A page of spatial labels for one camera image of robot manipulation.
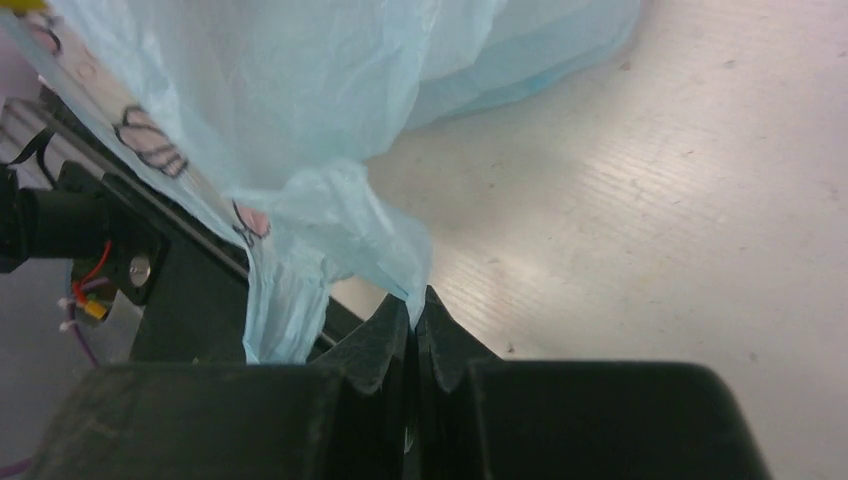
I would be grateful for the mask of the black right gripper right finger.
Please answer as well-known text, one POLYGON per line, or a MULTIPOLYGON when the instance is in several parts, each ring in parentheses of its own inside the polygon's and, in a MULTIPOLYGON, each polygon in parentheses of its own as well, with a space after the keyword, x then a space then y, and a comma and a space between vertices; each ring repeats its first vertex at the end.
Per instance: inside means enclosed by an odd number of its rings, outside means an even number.
POLYGON ((767 479, 732 392, 668 361, 505 360, 433 289, 416 329, 425 479, 767 479))

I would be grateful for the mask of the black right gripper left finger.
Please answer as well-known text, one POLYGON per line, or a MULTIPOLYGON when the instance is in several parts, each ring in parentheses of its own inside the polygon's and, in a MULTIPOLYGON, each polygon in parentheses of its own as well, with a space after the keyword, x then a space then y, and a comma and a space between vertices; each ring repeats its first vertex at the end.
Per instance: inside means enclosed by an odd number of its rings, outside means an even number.
POLYGON ((125 364, 89 373, 30 479, 398 479, 405 305, 386 297, 305 365, 125 364))

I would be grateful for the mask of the light blue printed plastic bag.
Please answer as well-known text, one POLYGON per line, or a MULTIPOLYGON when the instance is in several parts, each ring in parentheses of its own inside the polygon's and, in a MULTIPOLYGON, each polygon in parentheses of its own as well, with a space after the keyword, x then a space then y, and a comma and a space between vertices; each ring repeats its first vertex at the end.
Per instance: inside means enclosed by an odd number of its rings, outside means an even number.
POLYGON ((51 1, 2 30, 136 174, 246 249, 251 363, 300 363, 335 282, 424 309, 431 242, 365 163, 628 39, 637 1, 51 1))

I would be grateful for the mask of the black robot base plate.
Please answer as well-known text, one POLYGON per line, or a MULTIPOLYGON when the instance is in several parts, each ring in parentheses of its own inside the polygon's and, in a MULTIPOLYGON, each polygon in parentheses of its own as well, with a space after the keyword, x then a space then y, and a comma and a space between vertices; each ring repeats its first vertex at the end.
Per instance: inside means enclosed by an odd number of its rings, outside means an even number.
POLYGON ((245 252, 123 166, 51 92, 3 106, 1 168, 25 188, 95 194, 109 212, 110 242, 71 264, 70 298, 95 306, 96 290, 142 308, 135 361, 241 362, 248 297, 245 252))

